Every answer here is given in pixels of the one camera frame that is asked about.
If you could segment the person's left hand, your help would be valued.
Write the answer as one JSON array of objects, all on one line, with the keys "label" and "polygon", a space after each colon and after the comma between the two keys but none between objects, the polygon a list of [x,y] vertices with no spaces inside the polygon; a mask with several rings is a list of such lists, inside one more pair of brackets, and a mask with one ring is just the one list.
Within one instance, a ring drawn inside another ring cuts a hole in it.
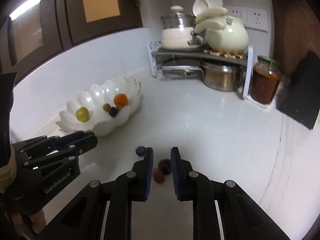
[{"label": "person's left hand", "polygon": [[24,217],[16,211],[4,214],[16,233],[25,239],[35,239],[47,225],[43,209],[34,215]]}]

